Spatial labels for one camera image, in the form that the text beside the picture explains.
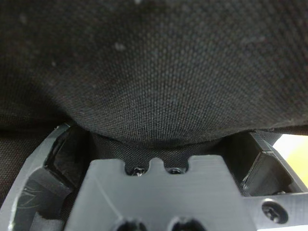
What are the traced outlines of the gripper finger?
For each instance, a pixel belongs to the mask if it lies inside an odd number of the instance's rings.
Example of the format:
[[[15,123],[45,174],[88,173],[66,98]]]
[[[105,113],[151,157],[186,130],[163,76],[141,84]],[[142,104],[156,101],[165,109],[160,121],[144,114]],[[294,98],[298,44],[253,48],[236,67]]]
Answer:
[[[89,133],[58,126],[26,159],[0,209],[2,231],[61,231],[63,203],[80,185]]]
[[[226,139],[226,163],[245,196],[306,193],[308,188],[289,164],[257,132]]]

